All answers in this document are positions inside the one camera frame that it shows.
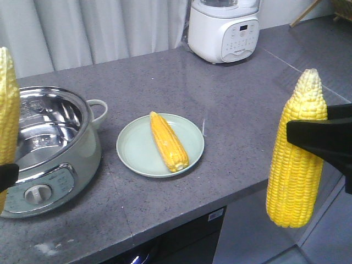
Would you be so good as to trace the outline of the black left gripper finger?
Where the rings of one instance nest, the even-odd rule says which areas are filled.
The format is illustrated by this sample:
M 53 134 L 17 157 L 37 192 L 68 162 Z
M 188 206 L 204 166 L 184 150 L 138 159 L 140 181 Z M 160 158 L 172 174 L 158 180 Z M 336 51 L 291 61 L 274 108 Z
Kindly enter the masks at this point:
M 12 187 L 18 180 L 19 166 L 16 163 L 0 165 L 0 192 Z

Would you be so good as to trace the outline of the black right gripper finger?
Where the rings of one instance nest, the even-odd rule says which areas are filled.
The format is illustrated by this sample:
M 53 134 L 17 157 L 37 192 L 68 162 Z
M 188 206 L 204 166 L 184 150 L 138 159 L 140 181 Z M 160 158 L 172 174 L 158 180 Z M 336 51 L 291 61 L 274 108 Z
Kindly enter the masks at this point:
M 328 106 L 327 113 L 327 120 L 287 122 L 287 141 L 339 170 L 351 194 L 351 104 Z

